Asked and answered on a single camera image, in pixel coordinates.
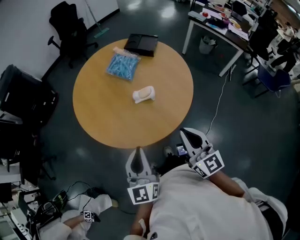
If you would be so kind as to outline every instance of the shoe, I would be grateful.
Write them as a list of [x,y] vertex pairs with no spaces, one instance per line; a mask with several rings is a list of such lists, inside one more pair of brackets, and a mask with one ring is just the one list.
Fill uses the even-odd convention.
[[269,68],[273,71],[273,72],[276,72],[277,70],[274,68],[274,67],[272,67],[271,65],[269,65]]
[[164,155],[167,158],[168,156],[174,155],[174,152],[170,146],[164,147]]

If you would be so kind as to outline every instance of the black box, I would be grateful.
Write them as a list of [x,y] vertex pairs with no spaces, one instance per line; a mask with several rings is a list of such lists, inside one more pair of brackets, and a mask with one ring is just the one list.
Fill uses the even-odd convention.
[[158,36],[130,34],[124,49],[139,55],[154,57]]

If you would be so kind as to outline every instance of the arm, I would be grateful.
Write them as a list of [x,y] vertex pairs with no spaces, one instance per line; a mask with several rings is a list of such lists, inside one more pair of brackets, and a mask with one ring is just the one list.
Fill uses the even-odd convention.
[[149,232],[149,219],[150,219],[152,206],[153,206],[152,202],[143,203],[139,206],[139,209],[135,215],[135,220],[130,229],[130,235],[142,236],[143,229],[142,229],[141,225],[139,224],[140,219],[144,219],[144,221],[145,221],[145,225],[146,225],[146,233],[145,234],[147,234]]
[[77,217],[73,217],[68,219],[67,221],[63,222],[64,225],[67,225],[68,227],[70,227],[71,229],[75,228],[78,224],[80,224],[81,222],[84,222],[84,217],[83,215],[79,215]]
[[243,197],[244,190],[228,177],[225,173],[218,171],[209,177],[210,181],[214,183],[219,189],[230,196]]

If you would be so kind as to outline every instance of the desk leg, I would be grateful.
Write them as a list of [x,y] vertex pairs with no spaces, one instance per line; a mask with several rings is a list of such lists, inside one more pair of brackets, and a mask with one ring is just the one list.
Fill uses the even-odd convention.
[[186,51],[187,51],[187,48],[188,48],[189,39],[191,38],[193,26],[194,26],[194,22],[192,20],[190,20],[189,21],[188,30],[187,30],[186,40],[184,42],[183,49],[182,49],[182,54],[186,54]]
[[235,61],[242,55],[243,52],[243,50],[238,50],[236,52],[233,58],[231,58],[231,60],[227,63],[225,68],[223,68],[223,70],[220,72],[219,77],[222,77],[225,74],[225,72],[227,72],[227,70],[235,63]]

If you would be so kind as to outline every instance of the mop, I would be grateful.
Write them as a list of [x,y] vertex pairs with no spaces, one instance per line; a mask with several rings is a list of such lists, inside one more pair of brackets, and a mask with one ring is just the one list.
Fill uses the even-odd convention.
[[105,34],[105,33],[109,30],[109,28],[102,29],[102,28],[100,27],[100,24],[97,22],[97,20],[96,20],[94,14],[93,14],[93,12],[92,12],[92,9],[90,8],[90,5],[89,5],[88,2],[87,2],[87,0],[84,0],[84,1],[85,1],[86,5],[87,5],[88,8],[89,8],[90,14],[92,15],[92,17],[93,17],[93,19],[94,19],[94,21],[95,21],[97,27],[99,28],[99,31],[100,31],[100,32],[97,33],[97,34],[94,36],[94,38],[98,38],[98,37],[100,37],[101,35]]

